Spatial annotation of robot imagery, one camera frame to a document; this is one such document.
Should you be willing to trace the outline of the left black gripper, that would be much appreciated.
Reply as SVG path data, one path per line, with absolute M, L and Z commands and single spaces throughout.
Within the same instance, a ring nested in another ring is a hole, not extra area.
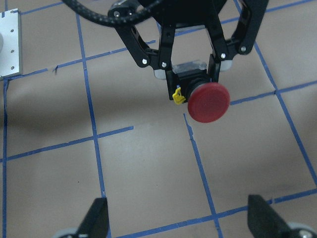
M 150 66 L 155 72 L 163 71 L 168 96 L 172 101 L 177 86 L 177 76 L 172 70 L 171 55 L 176 27 L 189 27 L 205 24 L 211 40 L 208 76 L 211 82 L 218 82 L 221 65 L 233 60 L 236 55 L 247 55 L 256 41 L 268 0 L 239 0 L 242 5 L 237 27 L 230 39 L 225 39 L 219 14 L 227 0 L 162 0 L 157 6 L 150 7 L 157 0 L 118 0 L 107 16 L 115 19 L 140 16 L 137 9 L 142 6 L 150 9 L 150 17 L 160 25 L 158 49 L 152 49 L 143 41 L 135 25 L 117 27 L 115 30 L 123 41 L 137 66 Z M 165 18 L 175 23 L 163 23 Z

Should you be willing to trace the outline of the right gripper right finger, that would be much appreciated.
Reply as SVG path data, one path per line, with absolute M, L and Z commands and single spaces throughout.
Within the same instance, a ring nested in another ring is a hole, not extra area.
M 295 233 L 260 195 L 248 196 L 248 228 L 254 238 L 294 238 Z

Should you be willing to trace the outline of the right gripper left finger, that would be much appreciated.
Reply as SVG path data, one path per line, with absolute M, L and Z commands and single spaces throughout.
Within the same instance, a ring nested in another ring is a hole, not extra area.
M 96 198 L 80 224 L 76 238 L 106 238 L 109 232 L 106 198 Z

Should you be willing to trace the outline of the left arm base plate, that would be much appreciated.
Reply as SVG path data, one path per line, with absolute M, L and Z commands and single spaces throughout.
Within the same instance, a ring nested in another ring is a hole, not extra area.
M 21 14 L 15 8 L 0 14 L 0 79 L 22 73 Z

